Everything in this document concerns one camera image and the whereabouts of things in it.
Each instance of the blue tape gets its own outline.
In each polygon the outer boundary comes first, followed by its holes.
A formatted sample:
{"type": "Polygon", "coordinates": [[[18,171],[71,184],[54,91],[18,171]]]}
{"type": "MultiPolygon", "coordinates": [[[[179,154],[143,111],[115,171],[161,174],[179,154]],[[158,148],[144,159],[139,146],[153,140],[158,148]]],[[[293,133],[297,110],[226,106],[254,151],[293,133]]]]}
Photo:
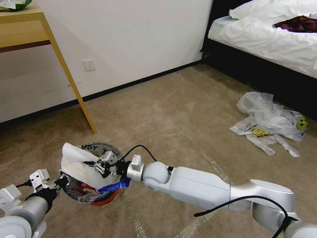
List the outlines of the blue tape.
{"type": "Polygon", "coordinates": [[[117,189],[126,188],[129,186],[130,181],[131,181],[130,179],[125,178],[118,183],[110,184],[110,185],[107,185],[107,186],[104,186],[104,187],[98,189],[98,192],[100,194],[104,194],[105,192],[113,192],[117,189]]]}

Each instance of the red cloth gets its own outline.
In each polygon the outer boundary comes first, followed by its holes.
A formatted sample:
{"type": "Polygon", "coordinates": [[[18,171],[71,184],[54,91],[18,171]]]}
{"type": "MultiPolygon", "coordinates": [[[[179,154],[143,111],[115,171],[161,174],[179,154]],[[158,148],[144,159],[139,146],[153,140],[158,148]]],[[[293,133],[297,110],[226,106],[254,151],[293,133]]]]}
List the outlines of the red cloth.
{"type": "Polygon", "coordinates": [[[295,17],[290,20],[276,23],[273,26],[292,32],[317,33],[317,19],[308,18],[306,16],[295,17]]]}

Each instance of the bed frame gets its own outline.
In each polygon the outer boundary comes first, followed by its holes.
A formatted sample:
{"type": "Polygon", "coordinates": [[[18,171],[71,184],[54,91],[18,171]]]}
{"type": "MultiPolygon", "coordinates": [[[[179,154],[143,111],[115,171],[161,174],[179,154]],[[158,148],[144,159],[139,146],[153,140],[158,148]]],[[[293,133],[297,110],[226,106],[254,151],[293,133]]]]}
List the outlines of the bed frame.
{"type": "Polygon", "coordinates": [[[208,32],[215,19],[227,16],[229,9],[246,2],[250,0],[213,1],[202,47],[202,62],[255,90],[274,94],[274,100],[317,120],[316,78],[208,39],[208,32]],[[206,53],[210,53],[211,57],[205,58],[206,53]]]}

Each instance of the wooden table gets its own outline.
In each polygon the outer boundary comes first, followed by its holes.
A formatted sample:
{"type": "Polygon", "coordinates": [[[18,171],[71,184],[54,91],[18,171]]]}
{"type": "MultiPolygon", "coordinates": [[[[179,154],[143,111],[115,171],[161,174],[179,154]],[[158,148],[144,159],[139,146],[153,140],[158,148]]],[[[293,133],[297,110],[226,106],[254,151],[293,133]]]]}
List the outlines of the wooden table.
{"type": "Polygon", "coordinates": [[[53,47],[93,133],[97,133],[43,11],[33,2],[19,12],[0,12],[0,53],[49,44],[53,47]]]}

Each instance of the white duvet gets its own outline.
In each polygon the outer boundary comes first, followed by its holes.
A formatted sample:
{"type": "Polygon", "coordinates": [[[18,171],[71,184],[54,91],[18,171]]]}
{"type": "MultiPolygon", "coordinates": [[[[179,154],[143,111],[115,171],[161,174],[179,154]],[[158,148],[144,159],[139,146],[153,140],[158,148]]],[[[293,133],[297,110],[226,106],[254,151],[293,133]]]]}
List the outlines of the white duvet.
{"type": "Polygon", "coordinates": [[[299,4],[296,0],[280,0],[224,26],[220,32],[211,27],[208,37],[317,78],[317,33],[272,27],[311,13],[317,13],[315,1],[301,0],[299,4]]]}

